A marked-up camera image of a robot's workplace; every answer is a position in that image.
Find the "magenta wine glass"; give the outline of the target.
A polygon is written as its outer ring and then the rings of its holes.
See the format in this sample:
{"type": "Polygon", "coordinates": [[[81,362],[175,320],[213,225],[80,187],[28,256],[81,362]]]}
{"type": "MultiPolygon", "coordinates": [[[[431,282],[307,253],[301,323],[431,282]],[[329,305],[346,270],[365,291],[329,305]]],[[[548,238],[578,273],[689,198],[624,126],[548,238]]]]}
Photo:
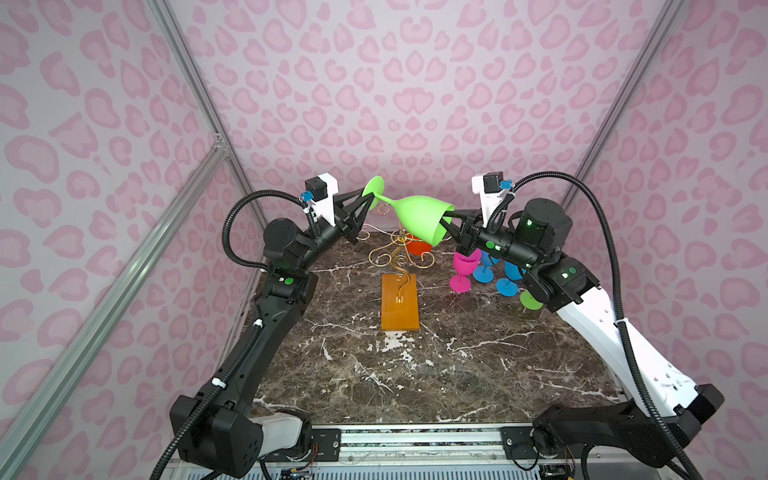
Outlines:
{"type": "Polygon", "coordinates": [[[462,294],[471,290],[470,276],[481,263],[482,252],[476,249],[469,255],[461,254],[458,251],[453,255],[453,267],[456,274],[450,279],[449,285],[453,292],[462,294]]]}

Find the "green wine glass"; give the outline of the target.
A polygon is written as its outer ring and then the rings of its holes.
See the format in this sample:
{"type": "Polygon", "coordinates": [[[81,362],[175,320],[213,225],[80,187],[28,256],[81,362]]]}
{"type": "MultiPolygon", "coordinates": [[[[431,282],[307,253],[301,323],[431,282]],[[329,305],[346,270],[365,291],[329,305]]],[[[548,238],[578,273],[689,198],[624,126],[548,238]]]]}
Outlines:
{"type": "Polygon", "coordinates": [[[520,302],[526,309],[532,311],[538,311],[543,307],[543,304],[536,300],[529,291],[523,291],[520,294],[520,302]]]}
{"type": "Polygon", "coordinates": [[[393,200],[383,195],[384,187],[382,177],[373,177],[365,186],[363,196],[372,194],[375,203],[384,202],[389,205],[395,211],[400,224],[417,239],[437,246],[445,238],[447,229],[441,221],[448,213],[454,211],[452,204],[423,195],[393,200]]]}

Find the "blue wine glass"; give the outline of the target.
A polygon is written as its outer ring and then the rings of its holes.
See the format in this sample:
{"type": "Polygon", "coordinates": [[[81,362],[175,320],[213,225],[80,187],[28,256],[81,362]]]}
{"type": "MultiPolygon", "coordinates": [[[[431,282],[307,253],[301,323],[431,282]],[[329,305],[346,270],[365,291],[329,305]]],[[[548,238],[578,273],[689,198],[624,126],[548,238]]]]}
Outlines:
{"type": "Polygon", "coordinates": [[[499,265],[503,276],[496,281],[497,291],[504,297],[518,295],[520,293],[519,283],[522,281],[525,271],[507,261],[501,261],[499,265]]]}
{"type": "Polygon", "coordinates": [[[499,259],[491,257],[487,252],[481,253],[481,259],[477,268],[473,272],[473,278],[482,284],[491,283],[495,278],[495,265],[499,259]]]}

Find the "red wine glass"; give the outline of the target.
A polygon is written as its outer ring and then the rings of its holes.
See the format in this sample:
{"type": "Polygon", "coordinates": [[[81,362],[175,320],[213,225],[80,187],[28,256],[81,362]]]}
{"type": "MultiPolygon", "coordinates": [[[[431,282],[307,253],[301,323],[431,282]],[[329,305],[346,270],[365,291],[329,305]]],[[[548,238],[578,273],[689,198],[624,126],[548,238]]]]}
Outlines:
{"type": "Polygon", "coordinates": [[[413,256],[421,257],[432,251],[432,246],[417,237],[408,234],[406,236],[406,251],[413,256]]]}

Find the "blue front wine glass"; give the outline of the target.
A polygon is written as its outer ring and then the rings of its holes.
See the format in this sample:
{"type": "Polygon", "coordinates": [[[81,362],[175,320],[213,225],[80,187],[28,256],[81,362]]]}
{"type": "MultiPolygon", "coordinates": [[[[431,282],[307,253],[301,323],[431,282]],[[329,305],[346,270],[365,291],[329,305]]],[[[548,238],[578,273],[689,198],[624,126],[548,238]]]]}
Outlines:
{"type": "Polygon", "coordinates": [[[504,297],[518,295],[520,293],[519,283],[522,281],[525,271],[507,261],[501,261],[499,265],[503,276],[496,281],[497,291],[504,297]]]}

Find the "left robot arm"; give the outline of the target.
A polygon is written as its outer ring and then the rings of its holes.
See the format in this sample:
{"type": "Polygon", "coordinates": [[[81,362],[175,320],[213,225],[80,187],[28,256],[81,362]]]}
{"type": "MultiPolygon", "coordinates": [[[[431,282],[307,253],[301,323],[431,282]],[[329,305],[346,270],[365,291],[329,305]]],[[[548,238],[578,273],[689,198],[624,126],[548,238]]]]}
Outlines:
{"type": "Polygon", "coordinates": [[[312,451],[308,415],[278,413],[249,416],[258,387],[283,340],[301,320],[317,286],[310,266],[339,239],[356,242],[373,193],[358,189],[328,195],[331,217],[316,218],[305,195],[260,190],[241,198],[228,213],[222,245],[236,264],[264,271],[266,280],[252,299],[254,318],[212,377],[192,397],[174,402],[170,419],[174,437],[161,454],[151,478],[162,476],[174,455],[207,468],[213,476],[241,478],[255,463],[275,452],[303,459],[312,451]],[[234,253],[230,233],[237,215],[262,197],[284,199],[301,207],[310,226],[303,230],[288,218],[271,221],[264,231],[265,262],[248,261],[234,253]]]}

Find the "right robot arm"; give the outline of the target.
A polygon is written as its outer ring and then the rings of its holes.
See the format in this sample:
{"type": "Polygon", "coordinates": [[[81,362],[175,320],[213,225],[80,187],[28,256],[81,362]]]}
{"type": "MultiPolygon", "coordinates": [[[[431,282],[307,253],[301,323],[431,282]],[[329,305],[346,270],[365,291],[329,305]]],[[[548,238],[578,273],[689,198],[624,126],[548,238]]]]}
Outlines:
{"type": "Polygon", "coordinates": [[[536,449],[552,455],[572,445],[614,447],[654,468],[680,458],[723,405],[722,393],[683,374],[616,315],[595,275],[563,252],[573,222],[559,204],[531,200],[513,222],[494,229],[480,211],[471,210],[448,212],[440,220],[458,252],[482,250],[522,269],[528,293],[588,342],[626,398],[602,407],[548,407],[533,422],[536,449]]]}

